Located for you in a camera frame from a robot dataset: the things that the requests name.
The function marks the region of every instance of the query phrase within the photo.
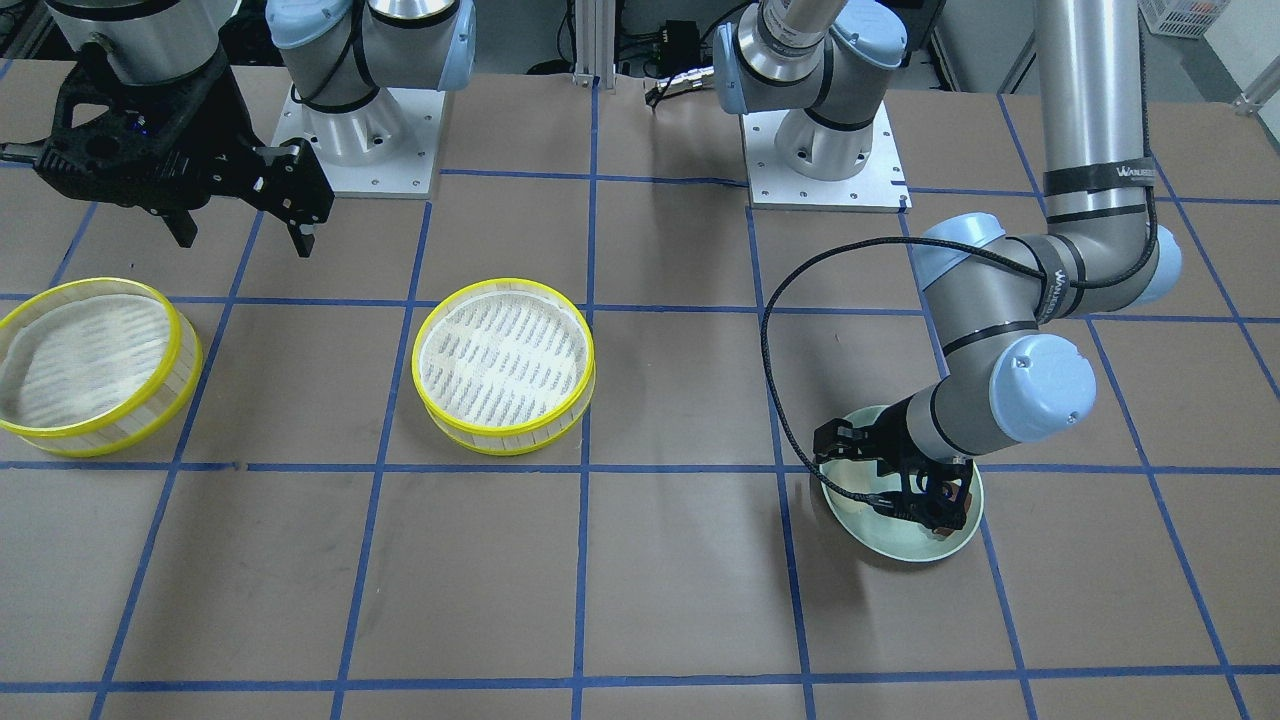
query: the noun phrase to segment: black strap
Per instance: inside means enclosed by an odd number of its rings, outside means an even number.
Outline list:
[[[351,4],[351,22],[356,23],[352,27],[353,50],[356,54],[356,70],[360,72],[360,79],[365,81],[365,85],[378,87],[374,82],[372,73],[369,72],[369,63],[365,60],[365,3],[364,0],[356,0]]]
[[[1041,284],[1041,301],[1036,307],[1036,323],[1043,325],[1057,316],[1057,311],[1066,304],[1068,295],[1071,295],[1071,275],[1066,273],[1066,263],[1057,252],[1057,249],[1042,234],[1029,234],[1027,237],[1014,237],[1023,243],[1027,250],[1036,256],[1036,264],[1044,272],[1044,281]]]
[[[1117,187],[1156,187],[1156,161],[1151,158],[1098,163],[1044,173],[1044,195],[1102,192]]]

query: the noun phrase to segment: light blue joint cap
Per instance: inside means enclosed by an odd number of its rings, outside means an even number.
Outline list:
[[[1000,429],[1018,442],[1042,441],[1078,424],[1097,396],[1093,366],[1056,334],[1019,338],[991,373],[991,411]]]
[[[351,12],[351,0],[268,0],[266,24],[280,50],[302,47]]]
[[[836,41],[868,63],[891,70],[906,54],[906,27],[876,0],[849,0],[836,18]]]
[[[1160,225],[1156,237],[1160,240],[1160,260],[1156,263],[1156,274],[1151,277],[1147,290],[1142,291],[1138,300],[1129,304],[1130,307],[1155,302],[1169,295],[1183,274],[1183,250],[1178,247],[1174,233],[1169,232],[1165,225]]]
[[[733,53],[733,26],[724,23],[716,28],[712,42],[712,63],[716,65],[716,95],[721,109],[730,115],[746,114],[746,95],[742,94],[742,68]]]
[[[471,82],[476,61],[476,10],[471,0],[462,0],[453,28],[453,41],[444,56],[440,87],[436,88],[442,92],[462,90]]]
[[[969,213],[956,215],[950,220],[942,220],[932,228],[924,231],[924,237],[933,240],[948,240],[961,242],[973,247],[986,247],[992,242],[1005,237],[1005,228],[1000,227],[1000,220],[987,213]],[[945,247],[915,246],[911,249],[911,265],[915,268],[915,282],[924,290],[934,281],[946,274],[947,270],[963,263],[969,254]]]

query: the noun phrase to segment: metal mounting plate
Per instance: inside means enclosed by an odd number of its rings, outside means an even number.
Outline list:
[[[883,102],[876,113],[876,143],[863,172],[836,182],[801,176],[778,155],[773,137],[786,114],[787,110],[772,110],[742,115],[751,205],[851,213],[897,213],[911,208],[911,193],[906,190],[906,176]]]
[[[413,142],[374,165],[335,165],[324,159],[324,174],[338,197],[406,197],[430,200],[439,164],[440,136],[444,129],[445,92],[393,87],[390,94],[413,131]],[[303,129],[303,108],[285,96],[273,145],[291,137],[308,137]]]

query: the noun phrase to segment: blue tape grid line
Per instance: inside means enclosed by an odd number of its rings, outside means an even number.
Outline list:
[[[1217,676],[1217,665],[1142,665],[1111,667],[1044,667],[1028,669],[1032,680],[1105,679],[1105,678],[1197,678]],[[1236,675],[1275,676],[1280,665],[1239,665]],[[740,685],[814,685],[910,684],[910,683],[984,683],[1018,680],[1016,670],[937,670],[893,673],[778,673],[767,675],[588,675],[567,678],[371,678],[347,682],[347,692],[370,691],[520,691],[582,688],[685,688]],[[0,694],[91,693],[104,688],[97,682],[0,683]],[[333,692],[335,680],[120,680],[105,685],[108,693],[260,693],[260,692]]]
[[[600,78],[591,83],[591,176],[586,219],[586,324],[595,329],[596,206],[600,169]],[[590,544],[591,409],[582,414],[582,451],[577,468],[577,565],[573,569],[573,683],[570,719],[582,720],[582,678],[586,674],[586,570]]]
[[[1093,336],[1093,343],[1098,348],[1098,356],[1102,360],[1102,369],[1106,372],[1107,380],[1111,383],[1111,389],[1115,392],[1116,400],[1120,402],[1120,413],[1124,415],[1125,424],[1129,427],[1129,436],[1133,438],[1134,448],[1138,451],[1138,459],[1146,469],[1147,483],[1151,486],[1151,493],[1155,496],[1160,516],[1165,523],[1165,530],[1169,533],[1169,539],[1174,546],[1174,553],[1178,556],[1178,564],[1181,566],[1183,575],[1187,579],[1187,585],[1190,589],[1192,597],[1196,600],[1197,610],[1199,610],[1201,620],[1204,623],[1204,630],[1208,633],[1210,642],[1213,646],[1213,653],[1219,660],[1219,671],[1226,678],[1226,683],[1231,689],[1231,696],[1235,698],[1235,707],[1240,712],[1242,720],[1249,720],[1249,711],[1244,706],[1244,697],[1240,694],[1240,687],[1235,680],[1235,671],[1226,657],[1222,641],[1219,637],[1217,629],[1213,625],[1213,619],[1210,615],[1208,605],[1206,605],[1204,596],[1199,589],[1199,583],[1196,580],[1196,574],[1192,571],[1190,561],[1188,560],[1187,552],[1183,548],[1183,542],[1178,536],[1178,528],[1174,527],[1174,518],[1169,512],[1169,507],[1165,505],[1165,496],[1160,491],[1160,482],[1156,479],[1156,473],[1151,468],[1147,451],[1142,445],[1142,438],[1138,436],[1138,427],[1134,424],[1133,415],[1129,413],[1129,404],[1125,401],[1124,393],[1120,389],[1120,380],[1116,378],[1115,369],[1111,366],[1111,360],[1107,357],[1107,351],[1102,346],[1102,337],[1098,334],[1098,329],[1094,327],[1092,320],[1085,320],[1085,324],[1089,327],[1089,334]]]
[[[764,322],[764,278],[760,269],[760,247],[755,237],[755,213],[746,205],[746,240],[751,250],[751,283],[755,288],[756,320]],[[800,662],[800,684],[804,692],[806,720],[818,719],[818,706],[813,694],[813,669],[809,664],[809,633],[804,621],[804,600],[800,594],[800,573],[796,565],[795,532],[791,525],[791,501],[787,497],[787,469],[783,460],[782,432],[778,411],[765,387],[765,406],[769,409],[769,437],[773,442],[773,465],[778,486],[778,514],[782,523],[782,551],[787,561],[787,585],[791,592],[791,618],[796,630],[796,653]]]
[[[1280,400],[1280,387],[1276,386],[1275,375],[1271,374],[1271,369],[1267,368],[1267,363],[1262,357],[1258,345],[1253,341],[1253,334],[1240,318],[1240,311],[1236,309],[1235,301],[1231,300],[1231,295],[1226,291],[1226,284],[1222,282],[1221,275],[1219,275],[1217,268],[1213,266],[1213,260],[1210,259],[1208,251],[1204,249],[1204,243],[1201,242],[1199,233],[1196,232],[1196,225],[1192,224],[1192,219],[1187,215],[1187,208],[1184,208],[1179,200],[1178,191],[1175,191],[1174,184],[1169,182],[1169,176],[1165,174],[1165,168],[1160,164],[1160,159],[1156,159],[1156,170],[1160,172],[1160,178],[1165,182],[1165,187],[1169,188],[1169,195],[1174,199],[1174,206],[1178,208],[1178,214],[1181,215],[1183,223],[1187,224],[1187,231],[1190,233],[1192,242],[1196,245],[1196,250],[1199,252],[1201,259],[1204,260],[1204,265],[1208,266],[1208,274],[1213,278],[1217,291],[1222,295],[1228,311],[1231,313],[1231,318],[1235,320],[1236,327],[1239,327],[1240,333],[1244,334],[1244,342],[1249,346],[1249,351],[1253,352],[1253,357],[1258,361],[1258,368],[1262,369],[1262,374],[1266,377],[1267,384],[1271,386],[1271,393]]]
[[[0,470],[96,470],[96,471],[165,471],[169,462],[109,462],[95,460],[0,460]],[[396,474],[573,474],[582,465],[538,465],[538,464],[397,464],[387,462],[387,473]],[[618,475],[709,475],[709,474],[773,474],[776,465],[614,465],[593,462],[586,466],[591,473],[612,473]],[[808,473],[804,465],[785,465],[787,473]],[[214,473],[237,470],[246,473],[374,473],[378,465],[372,462],[182,462],[178,470],[183,473]],[[982,471],[991,473],[1075,473],[1094,475],[1142,475],[1147,470],[1157,475],[1235,475],[1235,477],[1280,477],[1280,468],[1243,468],[1222,465],[1079,465],[1065,462],[984,462]]]
[[[899,227],[904,236],[911,234],[911,228],[908,224],[906,215],[899,214],[897,217]],[[914,250],[908,246],[908,256],[911,256]],[[942,352],[942,341],[938,338],[938,328],[933,323],[933,314],[929,311],[929,300],[925,297],[924,291],[920,288],[919,275],[915,274],[915,263],[911,263],[911,274],[915,278],[916,292],[920,296],[920,307],[924,309],[924,324],[929,331],[929,345],[933,347],[933,359],[938,366],[938,377],[947,377],[950,369],[947,368],[946,355]],[[1036,710],[1036,697],[1032,693],[1030,678],[1027,675],[1027,662],[1023,660],[1023,646],[1018,639],[1018,626],[1014,624],[1014,612],[1009,605],[1009,593],[1005,589],[1005,577],[1000,571],[1000,559],[996,555],[996,541],[991,536],[991,529],[987,525],[987,518],[983,518],[979,523],[979,529],[982,530],[982,543],[987,551],[987,565],[991,568],[991,580],[996,588],[996,598],[1000,602],[1000,614],[1005,621],[1005,633],[1009,635],[1009,652],[1014,659],[1014,674],[1018,679],[1019,688],[1023,691],[1023,705],[1027,707],[1028,720],[1038,720],[1039,712]]]
[[[338,661],[338,678],[333,691],[333,705],[329,717],[342,717],[346,700],[347,678],[351,673],[351,656],[356,650],[356,629],[360,625],[360,607],[365,597],[365,579],[369,577],[369,555],[374,546],[374,530],[378,524],[378,503],[383,491],[383,477],[387,474],[387,452],[392,442],[392,424],[396,420],[396,401],[399,397],[401,377],[404,373],[404,355],[413,329],[413,306],[417,296],[417,282],[422,273],[422,256],[426,254],[428,234],[431,229],[431,204],[422,208],[422,224],[419,229],[417,252],[413,256],[413,272],[408,282],[408,297],[404,304],[404,319],[401,323],[399,343],[396,348],[396,363],[392,368],[390,389],[387,392],[387,409],[383,414],[383,432],[378,439],[378,461],[374,468],[374,480],[369,489],[369,507],[365,511],[365,533],[360,542],[360,559],[356,565],[356,582],[351,591],[351,610],[347,614],[347,632],[342,641],[342,657]]]
[[[1009,126],[1009,132],[1010,132],[1010,135],[1014,138],[1014,145],[1018,147],[1018,155],[1023,160],[1023,169],[1027,172],[1027,179],[1028,179],[1028,182],[1030,182],[1032,188],[1036,191],[1037,199],[1039,200],[1041,208],[1044,210],[1044,214],[1048,215],[1048,209],[1047,209],[1047,206],[1044,204],[1044,199],[1043,199],[1043,195],[1041,192],[1041,187],[1036,182],[1036,176],[1032,172],[1030,163],[1027,160],[1027,154],[1024,152],[1023,145],[1021,145],[1021,142],[1018,138],[1018,129],[1014,126],[1014,120],[1012,120],[1012,118],[1009,114],[1009,108],[1005,105],[1005,99],[1004,99],[1004,96],[998,96],[997,95],[996,100],[1000,102],[1000,110],[1001,110],[1001,113],[1005,117],[1005,123]],[[1236,320],[1239,320],[1239,314],[1235,311],[1235,306],[1231,302],[1231,299],[1230,299],[1230,296],[1226,292],[1226,287],[1219,281],[1217,273],[1215,272],[1212,264],[1210,263],[1208,255],[1204,252],[1203,247],[1201,246],[1199,240],[1196,236],[1194,228],[1192,228],[1190,218],[1187,217],[1185,209],[1183,209],[1181,204],[1178,202],[1178,193],[1174,192],[1172,184],[1169,182],[1169,178],[1165,176],[1164,169],[1160,167],[1160,160],[1155,158],[1155,152],[1152,152],[1152,155],[1153,155],[1152,160],[1156,163],[1157,170],[1160,170],[1160,176],[1161,176],[1161,178],[1165,182],[1165,187],[1169,190],[1170,197],[1172,197],[1175,206],[1178,206],[1178,210],[1179,210],[1179,213],[1183,217],[1183,222],[1187,223],[1187,227],[1188,227],[1188,229],[1190,229],[1192,237],[1196,241],[1196,246],[1201,251],[1201,256],[1203,258],[1206,265],[1208,265],[1210,273],[1213,275],[1215,282],[1217,282],[1219,291],[1222,293],[1222,299],[1226,301],[1228,309],[1231,311],[1233,318],[1235,318]],[[1165,529],[1166,529],[1166,532],[1169,534],[1170,542],[1174,546],[1174,552],[1178,555],[1178,561],[1181,565],[1183,575],[1187,579],[1187,585],[1190,589],[1190,593],[1192,593],[1192,596],[1196,600],[1196,605],[1197,605],[1197,607],[1199,609],[1199,612],[1201,612],[1201,619],[1204,623],[1204,629],[1208,633],[1210,641],[1213,644],[1213,652],[1217,655],[1219,664],[1220,664],[1220,673],[1226,678],[1226,683],[1228,683],[1228,685],[1231,689],[1231,696],[1235,700],[1235,706],[1236,706],[1236,710],[1240,714],[1242,720],[1251,720],[1249,711],[1244,706],[1244,698],[1240,694],[1239,684],[1235,680],[1234,671],[1231,670],[1230,662],[1228,661],[1228,657],[1226,657],[1226,652],[1222,648],[1222,642],[1219,638],[1217,630],[1216,630],[1216,628],[1213,625],[1213,619],[1210,616],[1208,606],[1204,603],[1204,598],[1201,594],[1199,583],[1196,580],[1196,574],[1192,571],[1190,562],[1188,561],[1187,553],[1183,550],[1181,539],[1178,536],[1178,529],[1174,527],[1172,516],[1170,515],[1169,509],[1165,506],[1165,498],[1164,498],[1164,496],[1162,496],[1162,493],[1160,491],[1160,483],[1156,480],[1156,474],[1151,469],[1151,460],[1147,456],[1146,450],[1143,448],[1142,438],[1138,436],[1138,427],[1137,427],[1137,424],[1134,424],[1133,415],[1129,413],[1129,404],[1128,404],[1128,401],[1124,397],[1124,392],[1120,389],[1120,383],[1119,383],[1119,380],[1116,378],[1114,368],[1111,366],[1111,361],[1110,361],[1110,357],[1107,356],[1106,348],[1102,346],[1102,337],[1098,334],[1098,331],[1097,331],[1097,327],[1094,324],[1094,319],[1093,318],[1087,318],[1085,319],[1085,324],[1089,328],[1089,334],[1093,337],[1094,346],[1097,346],[1098,356],[1100,356],[1100,359],[1102,361],[1102,368],[1106,372],[1108,382],[1111,383],[1111,389],[1115,392],[1116,400],[1120,404],[1120,410],[1121,410],[1121,414],[1124,415],[1125,424],[1129,427],[1129,434],[1133,438],[1134,447],[1138,451],[1138,459],[1142,462],[1143,471],[1147,475],[1147,482],[1151,486],[1151,492],[1155,496],[1156,505],[1158,506],[1161,518],[1165,521]],[[1253,345],[1253,341],[1252,341],[1252,338],[1248,334],[1248,329],[1244,327],[1243,323],[1238,322],[1238,325],[1239,325],[1240,331],[1244,333],[1245,340],[1248,341],[1251,348],[1253,348],[1254,356],[1258,359],[1258,363],[1262,364],[1262,356],[1261,356],[1261,354],[1258,354],[1257,347]],[[1263,372],[1266,373],[1266,365],[1265,364],[1262,364],[1262,368],[1263,368]],[[1267,379],[1271,380],[1270,374],[1267,374]],[[1271,383],[1271,387],[1272,387],[1272,391],[1275,391],[1275,382],[1274,380]]]
[[[236,277],[232,279],[232,287],[228,291],[228,299],[236,297],[239,292],[241,282],[244,279],[244,270],[248,268],[248,259],[253,254],[253,243],[257,242],[257,233],[262,227],[262,213],[259,213],[253,219],[253,227],[250,229],[248,240],[244,242],[244,251],[241,254],[239,265],[236,268]],[[124,611],[120,614],[120,624],[115,632],[115,639],[111,642],[111,652],[108,656],[106,666],[102,669],[102,687],[97,691],[93,697],[93,707],[90,711],[90,720],[100,720],[102,717],[102,708],[106,705],[106,688],[115,678],[115,667],[120,661],[120,653],[124,650],[124,639],[129,633],[129,626],[133,621],[133,612],[138,605],[138,596],[142,593],[142,580],[146,578],[147,566],[151,562],[151,555],[155,551],[156,537],[160,534],[160,523],[164,520],[165,510],[169,506],[169,497],[173,495],[174,483],[178,479],[178,473],[182,468],[182,456],[187,450],[187,442],[191,439],[191,430],[196,423],[196,413],[200,410],[200,404],[205,397],[205,389],[209,387],[209,377],[212,373],[214,363],[218,360],[218,351],[223,346],[223,337],[227,332],[227,324],[230,322],[232,310],[234,305],[228,300],[223,306],[221,318],[218,320],[218,331],[214,333],[214,341],[209,346],[209,354],[205,357],[205,364],[201,368],[200,380],[196,383],[196,391],[191,398],[191,407],[187,410],[187,416],[182,425],[182,433],[178,437],[178,445],[173,451],[173,461],[169,464],[169,471],[165,475],[164,487],[160,491],[160,498],[156,502],[155,514],[151,519],[151,527],[147,530],[147,539],[142,546],[142,553],[138,557],[138,568],[133,574],[133,583],[129,587],[129,594],[124,602]]]
[[[67,274],[67,268],[72,264],[72,255],[76,254],[76,249],[78,249],[81,241],[84,240],[84,233],[88,231],[88,224],[93,220],[93,213],[96,211],[97,202],[90,202],[88,208],[84,210],[84,217],[81,218],[79,227],[76,228],[76,234],[72,236],[72,243],[67,246],[67,252],[63,255],[61,263],[58,264],[58,269],[54,272],[52,279],[49,281],[49,287],[54,287],[63,282],[63,275]]]

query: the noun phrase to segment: white crate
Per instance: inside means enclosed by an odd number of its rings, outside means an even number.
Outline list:
[[[1147,27],[1156,35],[1201,37],[1231,0],[1138,0]]]

